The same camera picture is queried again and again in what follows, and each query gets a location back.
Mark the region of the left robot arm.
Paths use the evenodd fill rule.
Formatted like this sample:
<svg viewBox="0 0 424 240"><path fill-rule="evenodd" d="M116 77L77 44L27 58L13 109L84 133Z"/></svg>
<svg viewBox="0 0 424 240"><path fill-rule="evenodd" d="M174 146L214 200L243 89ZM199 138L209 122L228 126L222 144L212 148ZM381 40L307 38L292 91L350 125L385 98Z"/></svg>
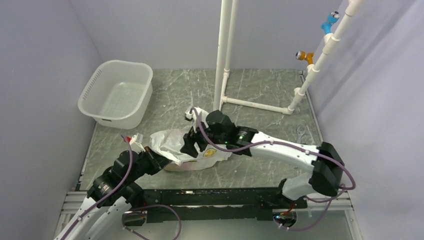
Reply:
<svg viewBox="0 0 424 240"><path fill-rule="evenodd" d="M145 191L135 182L155 175L171 160L146 146L142 152L123 151L87 191L76 214L57 240L98 240L119 217L145 205Z"/></svg>

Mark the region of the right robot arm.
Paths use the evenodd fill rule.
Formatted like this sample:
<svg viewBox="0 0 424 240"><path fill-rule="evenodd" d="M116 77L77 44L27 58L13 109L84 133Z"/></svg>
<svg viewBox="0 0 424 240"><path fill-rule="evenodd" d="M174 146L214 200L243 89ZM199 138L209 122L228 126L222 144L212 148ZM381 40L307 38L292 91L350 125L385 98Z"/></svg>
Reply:
<svg viewBox="0 0 424 240"><path fill-rule="evenodd" d="M283 161L304 171L302 175L282 180L275 194L276 203L289 207L294 201L312 193L336 197L341 189L345 164L334 146L304 145L267 135L255 128L237 126L220 110L202 117L203 110L189 108L184 116L194 125L183 136L181 153L197 157L208 146L248 157L261 157Z"/></svg>

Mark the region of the white plastic bag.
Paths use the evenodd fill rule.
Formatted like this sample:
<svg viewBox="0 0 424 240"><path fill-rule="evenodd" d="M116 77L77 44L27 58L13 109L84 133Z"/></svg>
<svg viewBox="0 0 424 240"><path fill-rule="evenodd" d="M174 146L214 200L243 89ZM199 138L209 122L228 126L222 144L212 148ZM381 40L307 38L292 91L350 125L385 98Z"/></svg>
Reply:
<svg viewBox="0 0 424 240"><path fill-rule="evenodd" d="M222 151L235 133L236 125L219 110L207 112L190 106L184 113L190 127L161 130L150 135L151 149L169 159L170 172L197 171L226 161L231 152Z"/></svg>

